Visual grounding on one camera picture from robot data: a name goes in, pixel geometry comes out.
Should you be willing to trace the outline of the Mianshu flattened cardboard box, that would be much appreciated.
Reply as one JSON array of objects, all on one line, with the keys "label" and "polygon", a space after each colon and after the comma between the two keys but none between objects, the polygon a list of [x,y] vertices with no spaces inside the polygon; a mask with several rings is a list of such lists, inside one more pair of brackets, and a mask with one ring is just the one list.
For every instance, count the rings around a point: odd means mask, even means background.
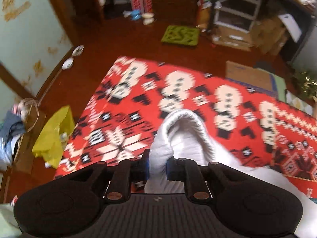
[{"label": "Mianshu flattened cardboard box", "polygon": [[256,92],[278,98],[275,78],[270,73],[235,62],[226,62],[226,79]]}]

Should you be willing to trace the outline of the cardboard box with clothes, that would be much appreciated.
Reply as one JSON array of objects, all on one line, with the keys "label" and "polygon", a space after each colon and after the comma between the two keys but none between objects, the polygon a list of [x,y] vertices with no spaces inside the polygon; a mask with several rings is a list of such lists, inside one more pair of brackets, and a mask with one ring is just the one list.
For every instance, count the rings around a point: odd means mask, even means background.
[{"label": "cardboard box with clothes", "polygon": [[22,99],[7,111],[1,121],[1,170],[10,168],[31,173],[32,149],[46,119],[39,106],[37,100]]}]

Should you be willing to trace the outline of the stack of flattened cardboard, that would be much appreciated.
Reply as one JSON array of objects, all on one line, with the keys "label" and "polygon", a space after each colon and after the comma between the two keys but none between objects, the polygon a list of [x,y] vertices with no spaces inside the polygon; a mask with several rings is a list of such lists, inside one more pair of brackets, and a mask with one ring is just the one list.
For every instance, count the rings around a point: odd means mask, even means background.
[{"label": "stack of flattened cardboard", "polygon": [[215,45],[227,46],[249,52],[252,47],[263,54],[276,56],[289,40],[286,26],[277,17],[256,21],[249,33],[219,26],[212,35]]}]

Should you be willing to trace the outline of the white plastic drawer unit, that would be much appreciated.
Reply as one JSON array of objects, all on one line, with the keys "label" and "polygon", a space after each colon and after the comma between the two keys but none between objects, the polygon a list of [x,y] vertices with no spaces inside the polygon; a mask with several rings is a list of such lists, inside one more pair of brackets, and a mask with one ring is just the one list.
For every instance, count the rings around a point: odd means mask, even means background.
[{"label": "white plastic drawer unit", "polygon": [[262,0],[218,0],[221,4],[215,10],[214,23],[244,33],[252,29]]}]

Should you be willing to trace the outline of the red Christmas pattern tablecloth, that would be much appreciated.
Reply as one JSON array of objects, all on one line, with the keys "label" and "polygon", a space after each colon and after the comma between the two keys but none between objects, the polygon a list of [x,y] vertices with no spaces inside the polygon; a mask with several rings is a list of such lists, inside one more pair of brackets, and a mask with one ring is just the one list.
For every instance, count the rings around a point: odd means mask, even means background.
[{"label": "red Christmas pattern tablecloth", "polygon": [[229,80],[171,64],[119,57],[85,107],[56,177],[97,161],[116,165],[150,147],[165,117],[193,111],[243,165],[270,167],[316,197],[316,120]]}]

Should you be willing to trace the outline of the Christmas garland with ornaments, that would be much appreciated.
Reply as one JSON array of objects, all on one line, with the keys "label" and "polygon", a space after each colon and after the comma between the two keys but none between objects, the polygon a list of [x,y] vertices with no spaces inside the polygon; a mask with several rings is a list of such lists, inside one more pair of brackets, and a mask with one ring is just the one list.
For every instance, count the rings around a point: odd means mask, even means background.
[{"label": "Christmas garland with ornaments", "polygon": [[311,77],[309,71],[295,70],[292,83],[301,99],[316,102],[316,79]]}]

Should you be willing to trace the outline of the white sweatshirt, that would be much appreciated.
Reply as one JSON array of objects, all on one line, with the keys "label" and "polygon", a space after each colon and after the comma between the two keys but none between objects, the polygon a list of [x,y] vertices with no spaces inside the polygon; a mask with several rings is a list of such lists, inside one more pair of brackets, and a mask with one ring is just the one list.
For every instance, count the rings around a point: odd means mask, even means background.
[{"label": "white sweatshirt", "polygon": [[308,199],[281,173],[266,167],[242,166],[236,157],[209,136],[202,120],[191,110],[174,110],[159,127],[150,146],[146,193],[184,192],[182,182],[167,180],[165,166],[171,157],[187,158],[204,166],[209,162],[219,162],[293,193],[301,201],[304,210],[295,234],[298,237],[316,237],[316,203]]}]

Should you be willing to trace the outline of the white pet bowl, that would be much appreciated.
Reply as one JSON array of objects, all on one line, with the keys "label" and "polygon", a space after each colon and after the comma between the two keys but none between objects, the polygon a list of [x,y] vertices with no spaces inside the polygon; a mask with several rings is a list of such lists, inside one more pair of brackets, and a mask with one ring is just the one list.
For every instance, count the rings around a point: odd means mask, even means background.
[{"label": "white pet bowl", "polygon": [[70,69],[73,66],[74,58],[70,57],[62,65],[62,70]]},{"label": "white pet bowl", "polygon": [[79,45],[77,46],[73,52],[72,52],[72,56],[73,57],[77,57],[79,55],[81,55],[83,53],[83,50],[84,50],[84,45]]}]

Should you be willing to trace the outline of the green checkered floor mat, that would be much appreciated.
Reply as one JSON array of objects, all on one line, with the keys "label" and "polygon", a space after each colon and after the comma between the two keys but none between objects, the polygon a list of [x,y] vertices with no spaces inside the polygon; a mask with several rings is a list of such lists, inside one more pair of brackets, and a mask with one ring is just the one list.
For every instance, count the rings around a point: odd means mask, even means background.
[{"label": "green checkered floor mat", "polygon": [[292,94],[290,91],[285,90],[286,103],[296,109],[305,112],[308,115],[313,115],[313,107],[307,104],[305,101],[299,97]]}]

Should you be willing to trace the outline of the yellow plastic bag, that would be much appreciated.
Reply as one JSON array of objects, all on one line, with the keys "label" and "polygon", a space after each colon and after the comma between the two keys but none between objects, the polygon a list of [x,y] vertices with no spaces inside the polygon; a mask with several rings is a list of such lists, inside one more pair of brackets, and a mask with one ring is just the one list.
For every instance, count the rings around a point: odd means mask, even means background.
[{"label": "yellow plastic bag", "polygon": [[33,155],[41,157],[46,164],[57,169],[74,128],[70,106],[60,108],[44,125],[32,148]]}]

